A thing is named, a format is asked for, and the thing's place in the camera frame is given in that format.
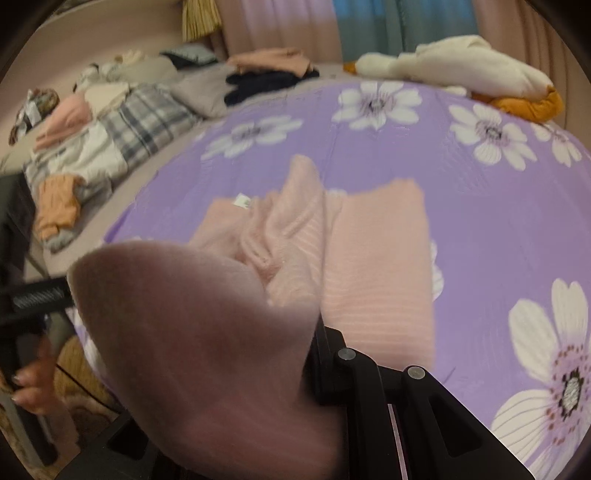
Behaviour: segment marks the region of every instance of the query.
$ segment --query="purple floral bedsheet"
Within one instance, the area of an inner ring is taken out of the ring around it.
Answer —
[[[324,87],[247,107],[194,139],[107,242],[188,241],[216,197],[280,189],[294,154],[328,189],[422,187],[434,375],[538,480],[591,423],[591,157],[577,139],[413,83]]]

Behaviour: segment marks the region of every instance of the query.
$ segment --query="orange fabric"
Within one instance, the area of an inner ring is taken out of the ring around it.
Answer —
[[[488,103],[502,112],[510,113],[511,115],[538,124],[552,120],[564,110],[562,97],[551,85],[548,85],[548,95],[546,98],[539,102],[532,102],[524,98],[492,98],[480,93],[473,93],[472,100]]]
[[[45,128],[37,137],[33,151],[48,148],[78,133],[92,120],[92,110],[84,98],[84,92],[75,93],[63,100],[45,122]]]
[[[343,65],[343,71],[348,72],[351,75],[357,75],[357,68],[355,67],[355,63],[356,62],[354,61],[348,61]]]
[[[291,72],[300,78],[311,70],[310,59],[297,48],[262,48],[249,53],[241,53],[230,57],[228,65],[236,66],[240,73],[278,70]]]
[[[477,102],[482,103],[491,103],[495,98],[489,95],[484,95],[482,93],[472,92],[472,100],[476,100]]]
[[[82,183],[82,177],[65,174],[52,175],[39,185],[35,220],[35,234],[39,240],[57,235],[60,229],[74,227],[80,216],[74,188]]]

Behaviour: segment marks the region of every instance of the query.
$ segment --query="white stuffed toy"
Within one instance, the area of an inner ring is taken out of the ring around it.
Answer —
[[[381,53],[363,55],[358,75],[379,79],[413,80],[436,86],[461,85],[490,97],[539,101],[554,84],[548,76],[519,60],[494,50],[478,35],[450,37],[419,45],[415,53],[398,57]]]

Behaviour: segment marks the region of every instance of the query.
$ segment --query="white flower print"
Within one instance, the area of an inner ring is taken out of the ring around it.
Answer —
[[[558,163],[570,167],[572,165],[571,159],[574,161],[581,161],[583,156],[580,150],[574,146],[566,134],[556,128],[552,124],[538,125],[531,124],[535,136],[541,142],[548,142],[552,140],[552,153],[554,154]]]
[[[232,129],[229,134],[222,135],[207,146],[207,151],[201,156],[208,160],[221,153],[226,158],[235,158],[258,145],[275,145],[287,139],[287,134],[298,130],[303,120],[292,119],[290,115],[269,116],[259,122],[247,122]]]
[[[433,274],[433,301],[439,298],[443,292],[443,273],[441,269],[435,264],[437,259],[437,244],[431,240],[431,272]]]
[[[509,313],[513,349],[540,388],[513,395],[491,430],[523,463],[546,441],[529,466],[536,480],[554,480],[591,424],[591,345],[586,342],[588,303],[577,282],[552,284],[554,325],[544,309],[521,299]]]
[[[196,135],[195,138],[193,138],[193,143],[199,143],[205,138],[205,135],[207,135],[207,130],[204,130],[200,134]]]
[[[372,127],[379,130],[388,118],[398,124],[412,125],[419,117],[412,107],[423,99],[416,88],[405,89],[403,82],[362,82],[357,88],[347,88],[339,95],[342,109],[333,115],[333,122],[349,122],[352,130]]]
[[[504,156],[514,169],[523,171],[526,158],[538,160],[518,125],[501,126],[500,111],[475,103],[472,111],[460,105],[451,105],[449,112],[459,122],[450,127],[458,142],[464,145],[478,144],[474,149],[474,157],[484,165],[495,165]]]

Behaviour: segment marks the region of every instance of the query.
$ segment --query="plush duck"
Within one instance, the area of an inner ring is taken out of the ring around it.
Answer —
[[[461,85],[476,92],[476,99],[534,122],[546,122],[564,109],[545,73],[494,50],[478,35],[419,45],[415,53],[398,57],[368,53],[345,69],[371,78]]]

